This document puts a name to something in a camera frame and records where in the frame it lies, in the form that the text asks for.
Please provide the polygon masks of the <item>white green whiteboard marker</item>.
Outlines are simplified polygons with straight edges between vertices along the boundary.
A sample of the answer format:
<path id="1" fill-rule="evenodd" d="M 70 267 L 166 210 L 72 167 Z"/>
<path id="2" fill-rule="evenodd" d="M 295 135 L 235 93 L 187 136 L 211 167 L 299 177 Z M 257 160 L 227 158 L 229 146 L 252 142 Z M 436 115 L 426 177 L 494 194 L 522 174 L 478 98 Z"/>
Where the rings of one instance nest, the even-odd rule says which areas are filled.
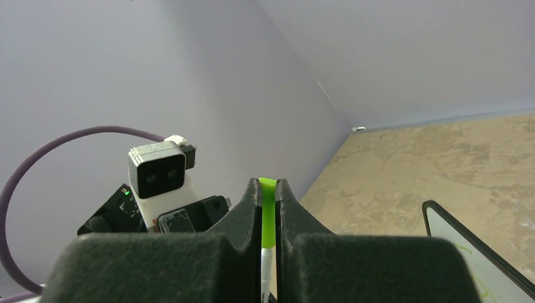
<path id="1" fill-rule="evenodd" d="M 269 302 L 270 284 L 271 284 L 271 267 L 273 263 L 274 248 L 262 248 L 261 249 L 261 299 L 260 303 Z"/>

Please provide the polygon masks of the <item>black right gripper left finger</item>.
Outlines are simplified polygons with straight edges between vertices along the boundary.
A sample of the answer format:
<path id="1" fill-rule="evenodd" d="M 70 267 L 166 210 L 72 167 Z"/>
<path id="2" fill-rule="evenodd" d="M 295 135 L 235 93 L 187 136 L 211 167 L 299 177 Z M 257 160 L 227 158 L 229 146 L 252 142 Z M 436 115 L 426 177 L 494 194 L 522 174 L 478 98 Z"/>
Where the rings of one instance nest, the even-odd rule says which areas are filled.
<path id="1" fill-rule="evenodd" d="M 201 233 L 88 234 L 63 251 L 42 302 L 259 302 L 262 189 Z"/>

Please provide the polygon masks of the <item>black-framed whiteboard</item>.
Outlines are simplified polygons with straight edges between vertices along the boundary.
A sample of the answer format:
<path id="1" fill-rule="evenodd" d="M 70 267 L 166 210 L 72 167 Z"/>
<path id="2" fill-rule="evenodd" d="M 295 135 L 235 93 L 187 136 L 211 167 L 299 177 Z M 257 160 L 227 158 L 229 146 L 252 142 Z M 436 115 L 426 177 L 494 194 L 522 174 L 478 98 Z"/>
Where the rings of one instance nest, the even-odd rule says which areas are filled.
<path id="1" fill-rule="evenodd" d="M 427 236 L 463 256 L 482 302 L 534 302 L 534 284 L 436 201 L 422 203 Z"/>

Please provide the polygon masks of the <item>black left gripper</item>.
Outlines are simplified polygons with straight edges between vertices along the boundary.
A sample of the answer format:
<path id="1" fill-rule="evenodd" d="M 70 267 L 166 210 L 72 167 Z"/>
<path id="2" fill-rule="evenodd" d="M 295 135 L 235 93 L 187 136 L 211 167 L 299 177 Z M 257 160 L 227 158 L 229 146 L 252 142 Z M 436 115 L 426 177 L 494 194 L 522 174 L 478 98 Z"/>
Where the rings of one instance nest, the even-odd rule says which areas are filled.
<path id="1" fill-rule="evenodd" d="M 156 219 L 158 232 L 205 232 L 229 211 L 230 200 L 210 196 L 191 205 L 160 215 Z M 77 234 L 146 233 L 146 226 L 131 188 L 123 184 L 78 229 Z"/>

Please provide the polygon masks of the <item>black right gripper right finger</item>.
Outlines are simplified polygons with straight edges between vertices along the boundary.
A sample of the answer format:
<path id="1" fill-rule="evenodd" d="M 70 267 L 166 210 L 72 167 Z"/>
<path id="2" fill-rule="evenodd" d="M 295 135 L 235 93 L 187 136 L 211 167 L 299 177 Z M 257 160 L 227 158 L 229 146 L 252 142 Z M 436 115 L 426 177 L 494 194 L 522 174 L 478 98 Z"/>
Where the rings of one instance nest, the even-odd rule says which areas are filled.
<path id="1" fill-rule="evenodd" d="M 337 235 L 276 184 L 279 302 L 479 302 L 453 244 L 429 237 Z"/>

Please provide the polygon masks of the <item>green marker cap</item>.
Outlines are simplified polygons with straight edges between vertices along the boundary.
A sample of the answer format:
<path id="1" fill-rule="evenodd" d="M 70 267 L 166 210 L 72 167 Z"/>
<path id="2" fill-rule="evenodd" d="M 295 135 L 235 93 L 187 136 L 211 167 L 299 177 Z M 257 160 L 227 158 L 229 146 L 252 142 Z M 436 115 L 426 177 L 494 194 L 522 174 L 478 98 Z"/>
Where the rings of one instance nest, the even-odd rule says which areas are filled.
<path id="1" fill-rule="evenodd" d="M 274 179 L 259 178 L 262 189 L 262 237 L 263 249 L 270 249 L 276 245 L 276 183 Z"/>

